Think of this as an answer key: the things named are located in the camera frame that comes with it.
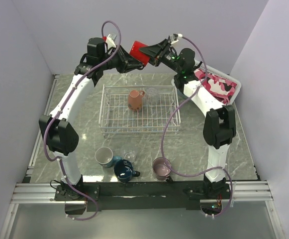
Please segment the red mug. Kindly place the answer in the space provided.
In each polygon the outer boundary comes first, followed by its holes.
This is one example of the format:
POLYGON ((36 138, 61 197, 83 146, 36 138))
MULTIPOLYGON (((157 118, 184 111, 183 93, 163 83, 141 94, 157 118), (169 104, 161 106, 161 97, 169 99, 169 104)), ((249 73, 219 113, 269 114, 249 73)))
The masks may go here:
POLYGON ((150 58, 149 56, 145 55, 140 51, 140 48, 143 47, 147 47, 147 45, 140 41, 134 41, 129 54, 138 61, 140 61, 144 65, 144 67, 146 67, 150 58))

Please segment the salmon pink mug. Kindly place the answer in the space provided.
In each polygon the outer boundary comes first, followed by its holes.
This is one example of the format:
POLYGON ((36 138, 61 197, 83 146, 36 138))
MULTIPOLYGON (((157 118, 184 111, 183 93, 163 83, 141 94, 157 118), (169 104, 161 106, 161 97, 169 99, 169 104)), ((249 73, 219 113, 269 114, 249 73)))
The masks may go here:
POLYGON ((143 90, 132 90, 128 95, 128 108, 133 111, 140 111, 144 95, 145 92, 143 90))

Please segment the clear plastic cup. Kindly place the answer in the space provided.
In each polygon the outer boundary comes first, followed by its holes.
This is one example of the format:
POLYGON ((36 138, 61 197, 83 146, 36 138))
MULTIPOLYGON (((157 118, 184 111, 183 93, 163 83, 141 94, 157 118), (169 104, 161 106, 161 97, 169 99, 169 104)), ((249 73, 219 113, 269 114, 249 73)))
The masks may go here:
POLYGON ((150 106, 155 106, 159 102, 159 92, 155 88, 148 88, 146 90, 146 102, 150 106))

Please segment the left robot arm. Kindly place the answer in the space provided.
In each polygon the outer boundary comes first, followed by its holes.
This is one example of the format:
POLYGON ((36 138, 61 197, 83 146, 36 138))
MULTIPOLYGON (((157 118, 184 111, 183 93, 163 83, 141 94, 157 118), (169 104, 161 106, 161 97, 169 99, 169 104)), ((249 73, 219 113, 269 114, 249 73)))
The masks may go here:
POLYGON ((73 200, 81 199, 85 191, 75 155, 79 135, 72 123, 105 70, 127 73, 147 65, 149 57, 140 51, 142 47, 145 44, 135 41, 130 52, 126 52, 111 36, 90 38, 66 93, 51 113, 39 118, 45 156, 58 163, 62 175, 60 191, 73 200))

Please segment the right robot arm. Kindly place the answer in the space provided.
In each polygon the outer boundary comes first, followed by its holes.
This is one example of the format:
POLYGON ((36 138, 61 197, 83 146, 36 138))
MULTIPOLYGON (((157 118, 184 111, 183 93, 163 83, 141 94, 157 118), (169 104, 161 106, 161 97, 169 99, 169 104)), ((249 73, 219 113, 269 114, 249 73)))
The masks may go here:
POLYGON ((236 135, 235 109, 218 101, 204 87, 203 83, 208 78, 207 69, 202 79, 195 75, 198 68, 195 54, 200 53, 200 50, 184 48, 177 54, 172 44, 173 40, 164 39, 155 45, 141 45, 136 58, 156 67, 163 63, 175 71, 176 88, 187 96, 186 102, 192 101, 203 113, 203 138, 208 144, 207 169, 202 173, 203 193, 212 199, 232 189, 232 185, 226 184, 229 175, 225 166, 229 147, 236 135))

